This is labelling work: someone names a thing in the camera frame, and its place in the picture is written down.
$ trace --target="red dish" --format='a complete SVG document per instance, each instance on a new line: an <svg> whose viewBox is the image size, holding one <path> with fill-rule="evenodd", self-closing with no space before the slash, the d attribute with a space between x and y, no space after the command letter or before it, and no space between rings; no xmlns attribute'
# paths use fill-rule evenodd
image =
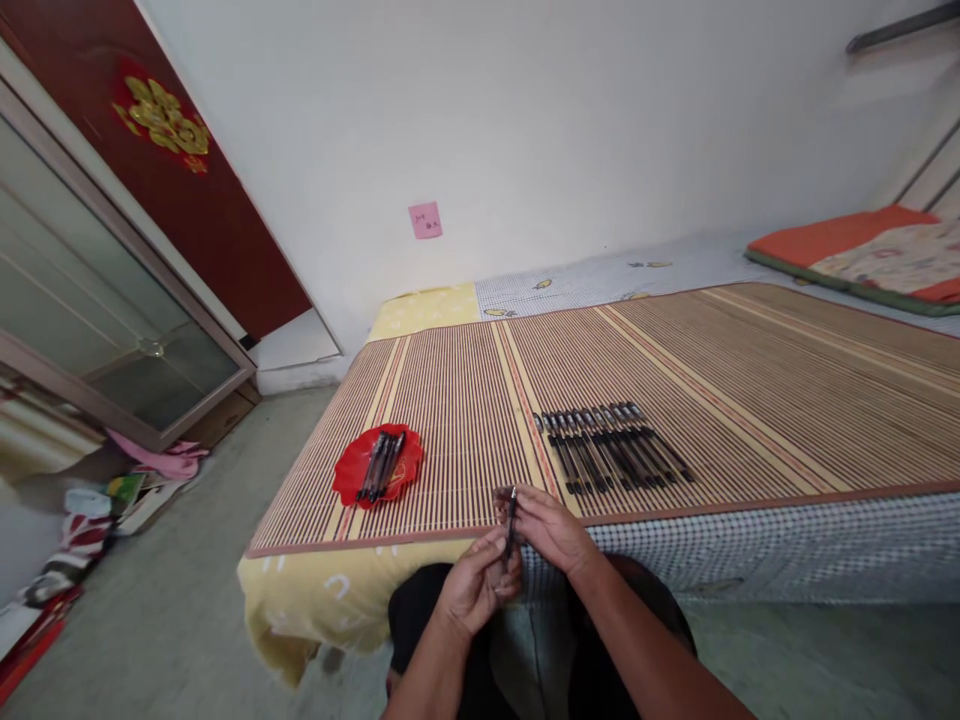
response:
<svg viewBox="0 0 960 720"><path fill-rule="evenodd" d="M406 432L407 437L404 438L403 449L400 451L400 457L397 458L393 477L387 484L387 491L377 502L394 500L400 494L404 485L417 479L420 461L423 459L420 435L407 425L388 424L370 428L347 445L347 449L343 451L343 455L340 456L333 468L333 489L340 493L340 502L345 507L359 505L364 510L369 510L375 504L371 503L366 496L357 500L357 493L363 487L363 479L366 477L367 467L370 465L370 453L373 452L373 446L376 445L381 431L388 432L391 435Z"/></svg>

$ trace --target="hand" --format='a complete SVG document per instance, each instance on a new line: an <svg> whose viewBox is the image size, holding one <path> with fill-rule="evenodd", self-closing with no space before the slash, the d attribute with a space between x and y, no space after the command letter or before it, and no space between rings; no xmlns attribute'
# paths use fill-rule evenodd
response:
<svg viewBox="0 0 960 720"><path fill-rule="evenodd" d="M514 544L503 567L505 528L496 527L476 540L450 570L434 613L473 638L503 603L520 593L520 545Z"/></svg>
<svg viewBox="0 0 960 720"><path fill-rule="evenodd" d="M500 492L494 504L498 519L506 524L510 496ZM529 485L517 485L517 517L513 526L538 553L566 575L603 557L573 513L552 495Z"/></svg>

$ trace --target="gold decoration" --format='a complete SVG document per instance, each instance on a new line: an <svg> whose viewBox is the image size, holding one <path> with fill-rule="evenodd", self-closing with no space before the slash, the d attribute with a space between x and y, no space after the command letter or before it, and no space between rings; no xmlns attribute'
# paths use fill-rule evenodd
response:
<svg viewBox="0 0 960 720"><path fill-rule="evenodd" d="M122 107L120 107L116 103L113 103L113 109L117 111L117 115L119 115L120 119L123 120L123 124L130 129L130 132L132 132L134 135L140 134L140 129L133 124L133 121L130 120L130 116L127 115L126 110L124 110Z"/></svg>
<svg viewBox="0 0 960 720"><path fill-rule="evenodd" d="M183 164L190 168L190 171L194 175L199 175L201 173L206 174L207 172L207 164L200 158L194 157L193 155L188 155L185 157L183 159Z"/></svg>
<svg viewBox="0 0 960 720"><path fill-rule="evenodd" d="M164 90L160 83L153 78L143 82L132 76L124 78L124 82L137 101L130 106L130 117L146 128L154 143L177 154L181 150L188 155L206 155L210 152L210 131L200 116L194 115L193 120L185 118L180 111L180 101ZM203 165L202 171L190 164L188 167L194 172L206 172L206 165L200 164Z"/></svg>

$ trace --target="pink sticky note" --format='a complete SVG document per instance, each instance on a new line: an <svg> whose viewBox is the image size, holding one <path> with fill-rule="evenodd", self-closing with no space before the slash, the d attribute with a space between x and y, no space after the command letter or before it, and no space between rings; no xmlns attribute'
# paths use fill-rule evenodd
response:
<svg viewBox="0 0 960 720"><path fill-rule="evenodd" d="M440 227L440 209L435 202L412 205L408 210L410 222L413 223L413 236L417 240L443 235L443 228Z"/></svg>

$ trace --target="gray floor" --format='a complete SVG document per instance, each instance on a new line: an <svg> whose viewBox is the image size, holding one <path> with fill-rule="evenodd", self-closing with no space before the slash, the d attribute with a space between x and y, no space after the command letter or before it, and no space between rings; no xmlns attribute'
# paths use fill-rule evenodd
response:
<svg viewBox="0 0 960 720"><path fill-rule="evenodd" d="M264 401L142 537L118 544L2 717L367 718L384 648L325 649L296 693L247 641L234 572L330 390ZM701 656L761 718L960 717L960 608L686 605ZM556 613L515 608L494 648L523 717L562 718L570 657ZM538 685L546 688L544 700Z"/></svg>

